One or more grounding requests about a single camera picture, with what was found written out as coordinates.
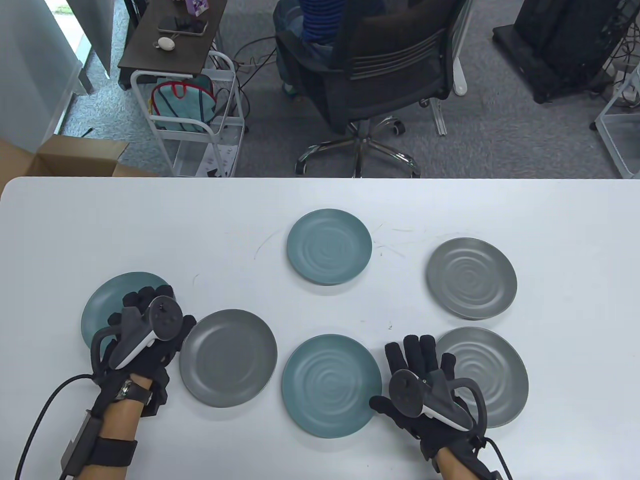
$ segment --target office chair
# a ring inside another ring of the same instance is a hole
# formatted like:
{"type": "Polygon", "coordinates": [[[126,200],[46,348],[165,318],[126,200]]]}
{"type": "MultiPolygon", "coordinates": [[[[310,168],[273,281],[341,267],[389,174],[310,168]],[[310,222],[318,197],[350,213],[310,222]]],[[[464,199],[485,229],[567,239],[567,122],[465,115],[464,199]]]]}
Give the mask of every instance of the office chair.
{"type": "Polygon", "coordinates": [[[364,18],[368,0],[347,0],[328,66],[313,58],[292,32],[276,36],[293,86],[309,97],[331,130],[348,133],[340,140],[312,145],[296,162],[304,175],[307,161],[333,148],[353,146],[353,176],[362,176],[369,148],[409,167],[420,177],[415,160],[372,138],[392,125],[396,134],[404,125],[387,116],[371,119],[430,98],[446,99],[453,86],[452,39],[460,11],[468,0],[409,0],[401,13],[364,18]]]}

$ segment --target computer mouse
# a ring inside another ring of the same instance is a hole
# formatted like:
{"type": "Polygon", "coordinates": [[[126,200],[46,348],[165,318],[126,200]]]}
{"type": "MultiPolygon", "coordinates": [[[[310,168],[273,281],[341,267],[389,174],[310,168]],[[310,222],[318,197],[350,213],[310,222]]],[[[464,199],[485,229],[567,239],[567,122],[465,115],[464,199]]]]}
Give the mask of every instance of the computer mouse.
{"type": "Polygon", "coordinates": [[[168,36],[161,36],[160,38],[158,38],[156,44],[156,48],[161,48],[162,50],[165,50],[167,52],[170,52],[175,48],[175,42],[168,36]]]}

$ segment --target jeans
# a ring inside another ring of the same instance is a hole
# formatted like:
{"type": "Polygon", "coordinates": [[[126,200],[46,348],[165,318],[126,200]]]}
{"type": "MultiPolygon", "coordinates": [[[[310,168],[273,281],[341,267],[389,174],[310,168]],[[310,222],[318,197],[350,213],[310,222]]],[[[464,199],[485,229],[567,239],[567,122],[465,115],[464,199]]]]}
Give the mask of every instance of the jeans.
{"type": "MultiPolygon", "coordinates": [[[[298,0],[279,0],[275,10],[273,10],[273,25],[276,33],[289,30],[293,34],[302,38],[302,22],[304,16],[298,0]]],[[[307,51],[317,60],[322,61],[325,65],[329,64],[333,45],[308,44],[303,42],[307,51]]],[[[287,67],[284,64],[280,49],[277,50],[276,64],[278,65],[278,73],[284,83],[291,84],[287,67]]]]}

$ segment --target desk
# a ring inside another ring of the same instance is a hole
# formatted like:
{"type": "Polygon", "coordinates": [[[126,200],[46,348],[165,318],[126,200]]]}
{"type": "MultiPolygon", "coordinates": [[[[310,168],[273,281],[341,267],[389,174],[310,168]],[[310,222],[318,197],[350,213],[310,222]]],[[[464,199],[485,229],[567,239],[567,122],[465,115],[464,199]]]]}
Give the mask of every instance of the desk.
{"type": "MultiPolygon", "coordinates": [[[[386,418],[337,440],[302,432],[280,380],[289,355],[319,333],[362,342],[388,381],[384,343],[463,325],[491,328],[527,366],[524,411],[489,432],[514,478],[637,478],[639,202],[640,184],[621,180],[13,180],[0,202],[0,478],[12,477],[53,389],[88,370],[86,300],[132,270],[171,282],[197,319],[256,313],[275,334],[278,363],[256,398],[218,410],[189,395],[177,358],[167,405],[141,421],[131,479],[435,478],[417,442],[386,418]],[[285,256],[294,222],[323,207],[357,215],[375,241],[365,271],[336,287],[304,281],[285,256]],[[430,253],[459,236],[484,239],[513,263],[518,293],[498,317],[456,319],[428,294],[430,253]]],[[[96,394],[76,382],[55,400],[25,480],[56,477],[96,394]]],[[[499,467],[490,449],[481,459],[499,467]]]]}
{"type": "Polygon", "coordinates": [[[124,50],[118,68],[198,75],[204,67],[226,5],[227,0],[209,0],[209,9],[199,16],[199,19],[209,21],[204,35],[179,35],[174,38],[175,50],[165,52],[153,46],[164,35],[158,32],[158,22],[166,16],[182,17],[189,13],[184,1],[151,0],[124,50]]]}

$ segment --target hand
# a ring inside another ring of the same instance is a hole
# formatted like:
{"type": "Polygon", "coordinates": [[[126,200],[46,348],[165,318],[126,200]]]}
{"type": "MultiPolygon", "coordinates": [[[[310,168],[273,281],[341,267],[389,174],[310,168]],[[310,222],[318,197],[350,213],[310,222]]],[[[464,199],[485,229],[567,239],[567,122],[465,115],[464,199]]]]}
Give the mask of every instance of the hand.
{"type": "MultiPolygon", "coordinates": [[[[436,342],[431,335],[423,335],[418,340],[416,335],[407,335],[404,338],[404,352],[406,361],[400,345],[391,342],[385,345],[385,354],[389,369],[394,374],[401,369],[411,370],[421,380],[429,383],[429,373],[438,370],[438,359],[436,357],[436,342]]],[[[454,379],[454,367],[456,357],[450,353],[442,355],[440,368],[443,370],[447,380],[454,379]]],[[[454,401],[468,411],[467,404],[452,392],[454,401]]],[[[455,457],[480,479],[491,479],[489,470],[474,454],[474,446],[470,441],[477,440],[471,438],[469,432],[456,430],[436,419],[430,419],[426,415],[411,418],[400,413],[391,400],[382,396],[374,396],[369,400],[369,406],[378,413],[390,417],[398,427],[407,430],[414,438],[420,440],[420,450],[426,460],[433,459],[440,449],[448,447],[455,457]]]]}
{"type": "MultiPolygon", "coordinates": [[[[139,292],[126,294],[122,299],[122,305],[123,307],[136,307],[141,314],[144,314],[151,301],[160,295],[173,298],[173,289],[169,285],[162,285],[157,289],[144,287],[139,292]]],[[[115,312],[109,317],[108,323],[110,326],[115,326],[120,324],[121,320],[121,314],[115,312]]],[[[182,322],[182,329],[175,338],[168,341],[155,341],[150,347],[145,347],[124,368],[112,370],[108,367],[108,362],[113,349],[120,341],[119,336],[116,336],[116,339],[109,343],[104,352],[100,361],[99,371],[93,372],[95,382],[102,390],[96,400],[94,409],[100,411],[106,408],[107,404],[115,398],[124,380],[133,374],[152,380],[153,383],[150,388],[152,399],[143,410],[142,416],[155,415],[158,408],[164,405],[167,400],[166,386],[169,383],[169,375],[167,375],[165,367],[173,360],[176,352],[180,351],[184,339],[194,325],[196,325],[195,318],[191,315],[185,316],[182,322]]]]}

